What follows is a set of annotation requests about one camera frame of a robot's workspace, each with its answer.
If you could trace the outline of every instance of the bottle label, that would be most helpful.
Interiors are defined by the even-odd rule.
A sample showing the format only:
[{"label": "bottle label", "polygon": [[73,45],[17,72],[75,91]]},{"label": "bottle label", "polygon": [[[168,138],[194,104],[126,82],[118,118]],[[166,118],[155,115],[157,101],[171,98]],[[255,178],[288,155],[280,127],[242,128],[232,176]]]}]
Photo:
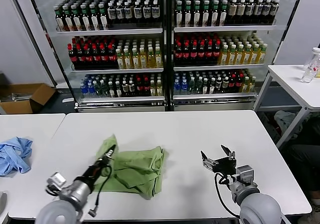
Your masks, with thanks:
[{"label": "bottle label", "polygon": [[85,30],[90,31],[90,23],[89,23],[89,19],[87,17],[83,17],[82,20],[84,21],[84,27]]},{"label": "bottle label", "polygon": [[176,15],[176,20],[177,20],[176,26],[177,27],[182,27],[182,14],[181,13],[178,13]]},{"label": "bottle label", "polygon": [[79,18],[78,18],[78,17],[74,17],[74,18],[73,18],[73,20],[74,20],[74,23],[75,23],[76,29],[77,29],[78,31],[82,31],[81,23],[80,23]]},{"label": "bottle label", "polygon": [[107,18],[105,16],[101,16],[100,19],[101,19],[103,30],[107,30],[108,29],[108,23],[106,21]]},{"label": "bottle label", "polygon": [[116,10],[115,9],[108,9],[109,19],[115,20],[117,18]]},{"label": "bottle label", "polygon": [[222,12],[222,13],[221,13],[219,26],[225,25],[225,22],[224,22],[224,21],[226,20],[226,16],[227,16],[227,13],[226,13],[226,12]]},{"label": "bottle label", "polygon": [[66,24],[69,27],[69,30],[74,31],[74,25],[72,24],[71,18],[67,17],[65,20],[66,20]]},{"label": "bottle label", "polygon": [[160,18],[160,8],[159,7],[152,7],[152,18]]},{"label": "bottle label", "polygon": [[217,12],[214,12],[212,14],[212,18],[211,18],[211,26],[216,26],[217,24],[217,19],[218,19],[218,13]]},{"label": "bottle label", "polygon": [[250,62],[251,64],[255,64],[256,63],[256,61],[255,61],[257,59],[256,57],[257,57],[257,54],[253,53],[252,54],[252,58],[251,58],[251,62]]},{"label": "bottle label", "polygon": [[124,15],[126,19],[132,19],[132,9],[128,8],[124,10]]},{"label": "bottle label", "polygon": [[245,13],[245,6],[243,5],[238,5],[237,10],[236,10],[236,15],[244,15]]},{"label": "bottle label", "polygon": [[190,27],[190,20],[191,20],[191,14],[187,13],[185,14],[185,22],[184,22],[184,26],[185,27]]},{"label": "bottle label", "polygon": [[118,97],[121,97],[122,96],[121,90],[116,90],[116,94],[118,95]]},{"label": "bottle label", "polygon": [[193,27],[198,27],[199,20],[200,20],[200,13],[195,13],[193,20],[194,20]]},{"label": "bottle label", "polygon": [[141,67],[143,69],[146,69],[147,68],[147,62],[146,62],[145,58],[141,58],[140,61],[141,61]]},{"label": "bottle label", "polygon": [[236,57],[237,58],[236,58],[235,64],[238,65],[238,64],[240,64],[240,61],[241,61],[241,58],[242,58],[242,54],[238,53],[238,55]]},{"label": "bottle label", "polygon": [[118,59],[118,65],[119,65],[119,69],[121,69],[121,70],[124,69],[124,62],[122,59]]},{"label": "bottle label", "polygon": [[122,20],[122,19],[125,18],[125,13],[124,13],[124,10],[123,10],[122,8],[116,10],[116,17],[117,17],[119,20]]},{"label": "bottle label", "polygon": [[65,26],[64,26],[64,23],[62,22],[62,19],[61,18],[56,18],[55,20],[56,20],[56,23],[59,26],[60,31],[65,31]]},{"label": "bottle label", "polygon": [[142,18],[142,10],[141,8],[134,8],[134,16],[136,19]]},{"label": "bottle label", "polygon": [[137,58],[137,57],[134,57],[133,59],[134,59],[134,61],[133,61],[134,68],[135,68],[135,69],[139,69],[139,61],[138,61],[138,58]]},{"label": "bottle label", "polygon": [[156,56],[156,67],[161,68],[161,56]]},{"label": "bottle label", "polygon": [[143,16],[145,19],[151,18],[151,8],[150,7],[144,7]]},{"label": "bottle label", "polygon": [[189,53],[182,53],[182,57],[185,59],[189,58]]},{"label": "bottle label", "polygon": [[230,58],[229,58],[229,65],[233,65],[234,64],[234,58],[235,55],[234,54],[230,54]]},{"label": "bottle label", "polygon": [[130,65],[130,59],[125,58],[125,66],[127,69],[131,69],[131,65]]},{"label": "bottle label", "polygon": [[206,27],[208,23],[209,13],[204,13],[202,17],[202,27]]},{"label": "bottle label", "polygon": [[227,57],[227,55],[224,55],[224,54],[222,54],[222,56],[221,56],[221,65],[225,65],[226,64],[226,58]]}]

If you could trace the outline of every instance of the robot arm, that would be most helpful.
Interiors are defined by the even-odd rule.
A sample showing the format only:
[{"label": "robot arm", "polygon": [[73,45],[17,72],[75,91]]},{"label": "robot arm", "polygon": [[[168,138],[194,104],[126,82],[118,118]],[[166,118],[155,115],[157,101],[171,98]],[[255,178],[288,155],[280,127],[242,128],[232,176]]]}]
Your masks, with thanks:
[{"label": "robot arm", "polygon": [[[249,165],[236,168],[236,154],[222,145],[227,157],[212,160],[201,151],[203,166],[215,173],[215,187],[220,202],[233,216],[244,224],[290,224],[281,213],[277,201],[269,195],[261,194],[254,183],[254,170]],[[231,191],[232,199],[240,206],[240,214],[234,214],[224,204],[218,184],[225,184]]]}]

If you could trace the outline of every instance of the table leg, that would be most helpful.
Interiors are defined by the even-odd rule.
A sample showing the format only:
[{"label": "table leg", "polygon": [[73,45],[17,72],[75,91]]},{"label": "table leg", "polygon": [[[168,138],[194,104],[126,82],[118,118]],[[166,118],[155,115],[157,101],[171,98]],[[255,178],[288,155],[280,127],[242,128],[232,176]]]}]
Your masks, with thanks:
[{"label": "table leg", "polygon": [[266,78],[264,80],[264,84],[262,85],[262,88],[261,88],[260,93],[258,95],[258,98],[254,103],[253,111],[257,112],[259,110],[261,102],[262,102],[264,96],[266,95],[266,92],[268,90],[268,87],[269,87],[271,81],[272,81],[272,76],[270,75],[270,72],[268,72],[268,74],[266,75]]},{"label": "table leg", "polygon": [[284,132],[284,134],[282,135],[282,137],[280,138],[280,140],[278,141],[278,143],[276,144],[276,146],[278,147],[278,149],[282,149],[283,148],[283,143],[289,138],[291,137],[291,135],[293,134],[293,131],[296,129],[296,127],[299,127],[301,125],[301,123],[304,121],[304,119],[306,118],[306,116],[310,113],[310,109],[308,109],[307,107],[302,107],[301,110],[299,111],[299,113],[296,115],[296,117],[294,118],[293,122],[290,124],[290,126],[288,127],[288,129]]}]

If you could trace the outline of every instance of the white side table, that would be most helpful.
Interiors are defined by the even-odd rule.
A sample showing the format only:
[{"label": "white side table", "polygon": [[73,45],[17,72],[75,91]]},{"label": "white side table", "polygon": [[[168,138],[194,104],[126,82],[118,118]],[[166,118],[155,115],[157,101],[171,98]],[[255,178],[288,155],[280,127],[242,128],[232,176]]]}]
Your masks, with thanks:
[{"label": "white side table", "polygon": [[308,84],[301,82],[301,77],[304,74],[303,65],[270,65],[268,70],[268,75],[253,106],[254,111],[259,110],[272,79],[276,80],[302,107],[278,141],[276,146],[281,149],[283,143],[291,137],[295,128],[303,122],[310,112],[320,111],[320,79],[315,78]]}]

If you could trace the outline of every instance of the black cable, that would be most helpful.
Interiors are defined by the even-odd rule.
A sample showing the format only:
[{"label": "black cable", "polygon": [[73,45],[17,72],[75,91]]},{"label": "black cable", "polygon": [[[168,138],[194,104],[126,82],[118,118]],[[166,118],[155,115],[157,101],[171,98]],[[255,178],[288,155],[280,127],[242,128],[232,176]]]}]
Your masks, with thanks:
[{"label": "black cable", "polygon": [[109,180],[109,178],[110,178],[110,176],[111,176],[111,172],[112,172],[111,166],[110,166],[110,165],[107,165],[106,168],[109,168],[109,175],[107,176],[107,178],[104,180],[104,182],[102,183],[102,185],[101,185],[101,187],[100,187],[100,190],[99,190],[99,192],[98,192],[98,196],[96,197],[96,201],[95,201],[95,202],[96,202],[96,204],[95,204],[96,206],[99,205],[100,192],[101,192],[103,186],[105,185],[105,183],[107,182],[107,180]]},{"label": "black cable", "polygon": [[222,200],[222,198],[221,198],[221,195],[220,195],[220,192],[219,192],[219,188],[218,188],[218,183],[217,183],[217,176],[221,176],[222,178],[225,178],[223,175],[221,175],[220,173],[216,173],[214,176],[215,176],[215,178],[214,178],[214,183],[215,183],[215,187],[216,187],[216,192],[218,193],[218,197],[219,197],[219,200],[220,200],[220,202],[221,202],[221,204],[223,205],[223,207],[231,214],[231,215],[233,215],[234,217],[236,217],[236,218],[238,218],[238,219],[240,219],[240,216],[239,215],[237,215],[237,214],[234,214],[231,210],[229,210],[228,209],[228,207],[224,204],[224,201]]}]

